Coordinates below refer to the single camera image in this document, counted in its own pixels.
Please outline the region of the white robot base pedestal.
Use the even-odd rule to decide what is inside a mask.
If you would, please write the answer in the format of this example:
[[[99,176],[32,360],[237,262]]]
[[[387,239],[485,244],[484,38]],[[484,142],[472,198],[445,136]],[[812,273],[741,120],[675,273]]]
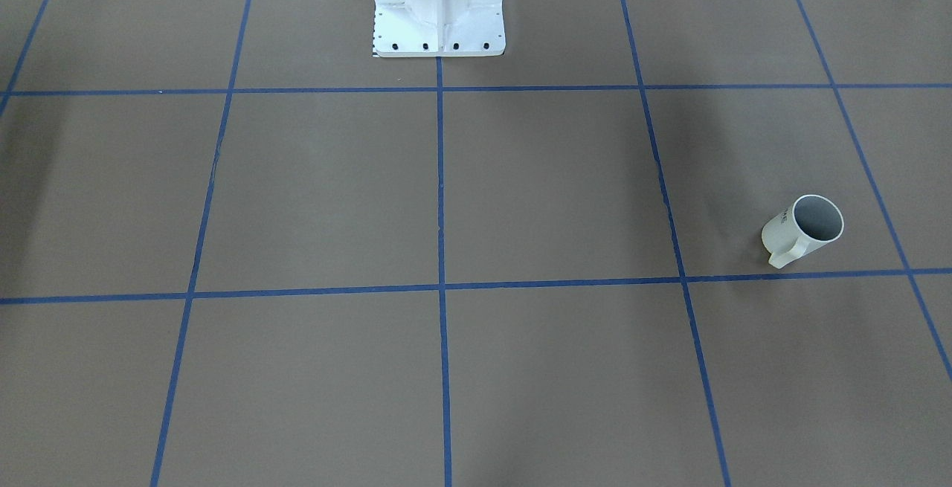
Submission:
[[[506,50],[503,0],[374,0],[374,4],[374,57],[497,57]]]

